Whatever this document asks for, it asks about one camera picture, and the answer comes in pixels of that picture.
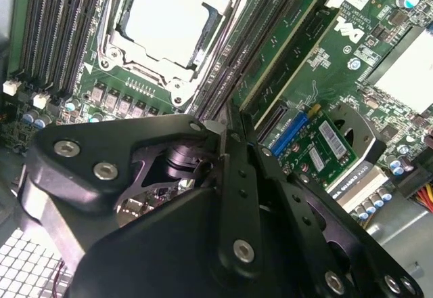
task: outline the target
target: motherboard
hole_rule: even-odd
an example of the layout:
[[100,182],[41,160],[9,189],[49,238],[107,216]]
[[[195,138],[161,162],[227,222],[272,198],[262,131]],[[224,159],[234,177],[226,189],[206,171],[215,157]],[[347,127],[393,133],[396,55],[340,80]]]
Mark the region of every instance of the motherboard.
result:
[[16,0],[0,140],[232,101],[335,199],[376,173],[365,200],[433,146],[432,20],[433,0]]

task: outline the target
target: yellow wire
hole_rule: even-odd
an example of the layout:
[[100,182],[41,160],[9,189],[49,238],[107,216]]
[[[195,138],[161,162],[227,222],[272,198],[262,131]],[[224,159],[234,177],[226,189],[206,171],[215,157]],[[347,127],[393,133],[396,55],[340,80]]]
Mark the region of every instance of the yellow wire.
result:
[[428,198],[430,199],[430,201],[433,202],[433,191],[432,191],[432,186],[431,186],[430,184],[427,184],[426,187],[427,187]]

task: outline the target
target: capacitor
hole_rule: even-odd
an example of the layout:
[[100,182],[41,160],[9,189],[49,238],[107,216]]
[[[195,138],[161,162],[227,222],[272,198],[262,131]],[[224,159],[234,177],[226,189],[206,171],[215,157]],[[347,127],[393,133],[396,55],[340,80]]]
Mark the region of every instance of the capacitor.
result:
[[43,129],[44,127],[46,127],[48,124],[50,124],[51,118],[48,115],[42,114],[39,118],[37,118],[35,120],[35,127],[37,127],[38,129]]
[[306,163],[300,164],[300,169],[301,169],[301,171],[306,173],[309,170],[309,164],[306,164]]
[[405,171],[412,171],[415,167],[412,165],[412,162],[406,156],[399,156],[398,158],[401,163],[401,167]]
[[34,121],[38,118],[38,116],[39,113],[36,110],[29,110],[22,115],[22,120],[25,123],[33,124]]
[[400,160],[398,160],[397,157],[395,157],[393,154],[387,156],[385,158],[385,162],[388,165],[388,167],[391,169],[391,171],[401,166]]
[[73,112],[75,110],[78,110],[81,106],[81,102],[78,99],[73,99],[70,102],[66,103],[65,108],[69,112]]
[[391,198],[392,198],[392,194],[389,193],[388,190],[385,188],[380,188],[378,190],[378,194],[379,194],[380,198],[385,202],[391,200]]
[[374,204],[370,200],[366,200],[366,201],[362,202],[361,205],[366,210],[366,212],[368,212],[369,214],[376,212],[376,207],[374,206]]
[[384,201],[382,200],[379,194],[375,193],[372,196],[370,196],[370,201],[374,204],[376,208],[381,208],[384,206]]
[[395,0],[395,3],[400,8],[413,9],[417,6],[420,0]]
[[355,213],[357,214],[358,218],[361,220],[368,219],[368,213],[361,205],[355,208]]
[[95,113],[90,119],[90,123],[98,123],[104,120],[104,116],[101,113]]

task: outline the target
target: blue pcie slot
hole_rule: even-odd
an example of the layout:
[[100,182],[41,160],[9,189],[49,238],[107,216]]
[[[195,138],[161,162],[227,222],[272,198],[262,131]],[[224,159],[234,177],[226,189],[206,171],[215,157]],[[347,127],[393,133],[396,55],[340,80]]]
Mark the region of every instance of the blue pcie slot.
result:
[[271,148],[271,152],[275,156],[279,156],[283,150],[287,147],[290,140],[298,133],[298,131],[306,124],[309,120],[308,116],[304,112],[299,112],[290,122],[289,126],[279,136],[278,140]]

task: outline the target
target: microchip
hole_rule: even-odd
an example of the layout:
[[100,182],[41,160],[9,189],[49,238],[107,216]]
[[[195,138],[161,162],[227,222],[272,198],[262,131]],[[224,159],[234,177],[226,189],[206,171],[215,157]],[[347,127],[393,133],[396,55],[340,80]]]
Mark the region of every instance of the microchip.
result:
[[121,100],[119,104],[119,109],[117,110],[117,113],[121,117],[125,117],[128,115],[129,109],[131,108],[131,104],[133,102],[133,99],[131,96],[125,95]]
[[147,112],[147,115],[148,116],[156,116],[156,115],[158,115],[159,112],[160,112],[160,110],[151,106],[149,108],[149,112]]
[[136,103],[136,105],[133,108],[133,111],[131,113],[131,116],[133,117],[133,119],[139,118],[143,116],[144,113],[144,108],[146,107],[146,104],[144,104],[143,102],[138,101]]
[[108,112],[112,112],[115,109],[118,99],[119,99],[119,92],[115,89],[111,89],[108,92],[107,98],[104,103]]
[[386,142],[390,141],[397,133],[398,129],[396,129],[392,125],[387,125],[383,130],[380,131],[380,135],[384,138]]
[[388,21],[396,26],[400,26],[402,23],[406,22],[409,19],[408,15],[405,12],[400,10],[395,10],[389,17]]
[[378,24],[372,31],[371,35],[375,38],[378,38],[380,34],[385,30],[385,27],[381,24]]
[[104,94],[106,92],[107,86],[105,86],[102,83],[96,83],[95,86],[92,89],[91,99],[98,104],[101,103],[102,98],[104,97]]
[[417,127],[427,127],[429,123],[427,120],[422,117],[421,115],[417,115],[412,119],[413,124],[415,124]]

